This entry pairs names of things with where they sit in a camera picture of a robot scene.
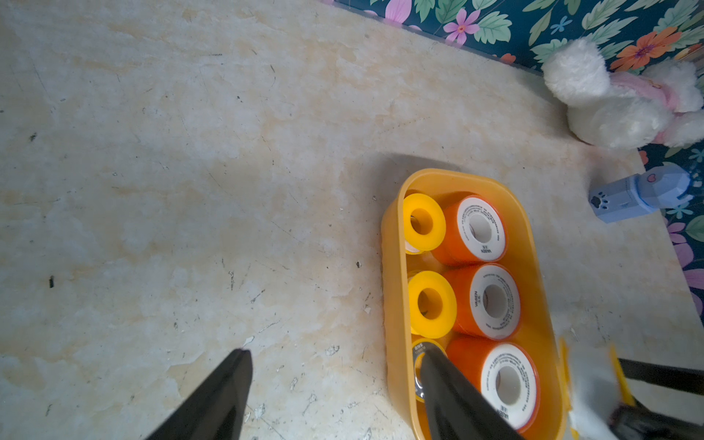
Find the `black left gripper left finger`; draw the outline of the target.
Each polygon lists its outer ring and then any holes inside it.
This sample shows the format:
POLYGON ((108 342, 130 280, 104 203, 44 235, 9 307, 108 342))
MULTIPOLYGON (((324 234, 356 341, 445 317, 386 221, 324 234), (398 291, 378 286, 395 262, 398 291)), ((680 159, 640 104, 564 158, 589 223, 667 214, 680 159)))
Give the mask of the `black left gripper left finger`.
POLYGON ((252 379, 251 352, 233 350, 148 439, 238 439, 252 379))

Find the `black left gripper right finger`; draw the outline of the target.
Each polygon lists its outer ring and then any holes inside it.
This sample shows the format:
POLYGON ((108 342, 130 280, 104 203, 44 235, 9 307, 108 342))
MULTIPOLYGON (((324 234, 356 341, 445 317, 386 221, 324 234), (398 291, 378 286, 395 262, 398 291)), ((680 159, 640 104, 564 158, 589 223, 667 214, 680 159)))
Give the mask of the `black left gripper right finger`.
POLYGON ((450 362, 440 348, 429 348, 421 363, 425 412, 432 439, 521 440, 450 362))

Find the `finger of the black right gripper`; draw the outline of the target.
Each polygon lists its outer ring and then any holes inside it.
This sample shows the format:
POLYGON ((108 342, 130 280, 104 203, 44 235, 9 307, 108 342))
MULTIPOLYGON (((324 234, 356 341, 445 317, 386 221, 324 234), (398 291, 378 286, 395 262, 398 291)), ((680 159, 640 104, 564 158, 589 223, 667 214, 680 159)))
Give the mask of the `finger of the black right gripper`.
POLYGON ((627 405, 612 414, 609 428, 621 440, 703 440, 702 425, 627 405))
POLYGON ((634 381, 691 394, 704 394, 704 373, 693 368, 656 365, 630 359, 619 359, 625 377, 634 381))

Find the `orange white tape roll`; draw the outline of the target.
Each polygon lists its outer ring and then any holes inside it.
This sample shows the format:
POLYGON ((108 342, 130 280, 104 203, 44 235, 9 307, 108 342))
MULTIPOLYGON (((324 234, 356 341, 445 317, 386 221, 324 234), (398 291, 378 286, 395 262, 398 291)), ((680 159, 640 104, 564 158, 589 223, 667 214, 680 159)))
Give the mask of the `orange white tape roll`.
POLYGON ((499 261, 507 250, 502 218, 483 198, 468 195, 442 209, 447 225, 441 245, 432 251, 442 264, 459 267, 499 261))
POLYGON ((489 405, 519 433, 535 421, 540 382, 535 364, 519 346, 479 337, 458 337, 447 357, 489 405))
POLYGON ((513 276, 502 265, 488 263, 446 271, 458 313, 453 330, 500 341, 512 337, 521 322, 522 304, 513 276))

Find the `yellow black tape roll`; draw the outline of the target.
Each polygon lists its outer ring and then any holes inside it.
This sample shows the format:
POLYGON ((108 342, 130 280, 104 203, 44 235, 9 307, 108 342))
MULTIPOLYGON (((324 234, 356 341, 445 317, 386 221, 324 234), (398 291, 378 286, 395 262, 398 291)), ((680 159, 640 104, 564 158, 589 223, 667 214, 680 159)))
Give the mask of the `yellow black tape roll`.
POLYGON ((419 403, 425 402, 425 389, 421 380, 421 366, 423 364, 423 359, 429 348, 438 348, 444 355, 447 355, 445 348, 442 347, 436 340, 419 337, 419 335, 414 335, 412 337, 412 367, 414 368, 414 392, 416 400, 419 403))

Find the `yellow plastic storage box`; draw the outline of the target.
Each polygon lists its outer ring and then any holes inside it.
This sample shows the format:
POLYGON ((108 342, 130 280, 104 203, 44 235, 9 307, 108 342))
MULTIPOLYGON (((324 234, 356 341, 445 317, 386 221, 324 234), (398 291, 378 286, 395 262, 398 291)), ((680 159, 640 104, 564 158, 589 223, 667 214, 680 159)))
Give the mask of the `yellow plastic storage box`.
MULTIPOLYGON (((540 382, 537 417, 532 426, 519 433, 525 439, 560 439, 568 428, 564 377, 551 323, 548 302, 539 269, 533 232, 524 207, 504 185, 492 179, 425 169, 409 177, 390 204, 381 222, 382 278, 388 388, 393 407, 412 427, 419 439, 430 438, 425 403, 416 400, 410 326, 408 274, 435 271, 443 275, 471 264, 450 267, 440 263, 432 251, 419 255, 405 252, 403 199, 410 194, 426 194, 443 209, 468 195, 486 200, 499 213, 507 236, 505 255, 493 264, 502 265, 513 276, 520 293, 522 314, 516 333, 499 342, 522 348, 535 364, 540 382)), ((458 337, 474 337, 452 330, 435 339, 443 348, 458 337)))

